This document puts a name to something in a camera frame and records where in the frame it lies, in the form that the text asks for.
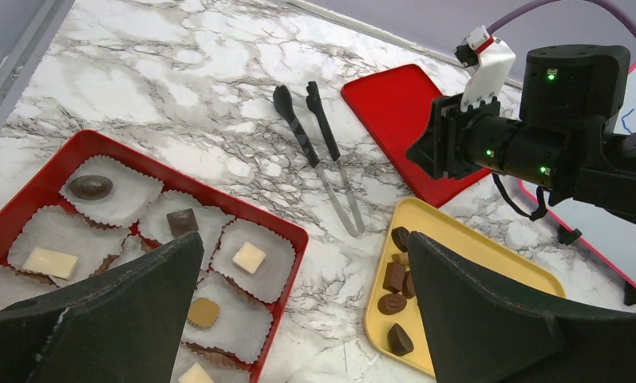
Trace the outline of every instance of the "marble countertop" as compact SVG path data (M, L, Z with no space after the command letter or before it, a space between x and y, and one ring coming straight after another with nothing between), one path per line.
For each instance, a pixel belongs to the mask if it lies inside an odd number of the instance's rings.
M78 0L0 134L0 208L75 132L89 128L306 228L311 237L262 382L421 382L381 356L362 315L395 204L410 195L340 98L349 81L416 63L445 94L468 76L425 57L256 0ZM320 86L363 211L351 238L271 103ZM519 91L500 96L504 115ZM317 123L295 103L318 154ZM443 211L552 272L569 299L618 310L622 281L589 251L519 217L491 179Z

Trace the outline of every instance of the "red cutting board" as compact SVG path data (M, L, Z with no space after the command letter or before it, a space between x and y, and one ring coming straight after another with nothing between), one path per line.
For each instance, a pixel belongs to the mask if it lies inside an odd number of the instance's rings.
M412 192L434 207L489 174L484 169L460 181L433 180L405 158L405 151L428 126L431 102L442 96L418 65L404 65L351 81L343 85L341 95Z

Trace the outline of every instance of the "metal tongs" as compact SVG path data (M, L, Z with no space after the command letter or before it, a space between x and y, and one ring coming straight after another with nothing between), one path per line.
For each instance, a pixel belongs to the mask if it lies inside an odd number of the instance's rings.
M297 137L298 144L301 145L303 153L306 155L306 158L308 158L308 163L320 176L320 180L322 181L322 184L325 185L330 201L332 205L334 205L334 210L337 212L337 215L343 223L343 226L346 228L346 231L348 231L348 234L351 236L357 237L365 231L365 224L362 222L362 215L360 214L360 209L358 208L358 202L355 199L353 188L350 186L350 182L348 182L346 170L343 168L343 165L339 160L341 153L339 152L337 143L334 140L330 123L327 122L325 110L322 108L322 100L320 99L318 84L315 81L311 81L308 83L306 90L308 91L308 96L306 96L308 109L318 118L318 124L320 125L320 130L322 131L322 136L325 139L327 148L330 150L332 161L337 163L339 173L341 173L343 186L346 189L348 204L350 205L350 210L352 211L353 218L355 219L355 225L353 225L350 221L346 210L344 210L339 203L337 196L334 194L334 190L330 186L329 181L327 181L325 172L322 171L322 167L320 166L318 154L315 152L315 149L313 149L313 145L310 143L308 135L306 135L306 131L303 130L301 123L298 121L298 118L294 113L294 109L292 108L292 95L285 85L275 87L275 92L273 92L273 105L280 116L282 116L282 118L284 118L290 125L292 132Z

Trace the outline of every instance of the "red frame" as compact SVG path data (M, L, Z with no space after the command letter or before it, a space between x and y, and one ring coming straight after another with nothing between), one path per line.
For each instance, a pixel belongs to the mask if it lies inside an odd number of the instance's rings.
M428 127L431 104L442 92L416 64L371 74L343 85L341 95L418 198L440 207L482 180L488 169L462 180L433 180L407 160L407 149Z
M194 180L98 132L83 130L71 137L52 159L45 164L41 171L0 211L0 265L7 264L7 252L12 246L12 242L22 231L26 222L40 207L60 205L66 210L75 211L59 195L59 189L76 168L89 157L97 155L110 156L138 172L162 180L165 184L164 190L186 192L193 195L204 205L217 206L227 214L268 227L292 243L296 250L296 259L292 266L290 277L278 301L266 305L273 315L271 331L263 345L259 359L251 365L244 365L244 368L251 372L250 383L259 381L259 376L271 349L275 333L278 331L282 313L285 310L299 266L308 246L308 233L303 228L277 215L272 215ZM132 227L132 232L136 233L136 224Z

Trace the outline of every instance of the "whiteboard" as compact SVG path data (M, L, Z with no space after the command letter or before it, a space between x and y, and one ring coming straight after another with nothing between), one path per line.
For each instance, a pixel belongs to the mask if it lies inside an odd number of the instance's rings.
M636 132L636 64L628 75L626 97L614 132L626 135ZM522 182L520 186L535 200L536 185ZM615 217L599 207L571 199L550 211L568 227L578 228L583 233L583 242L636 287L635 224Z

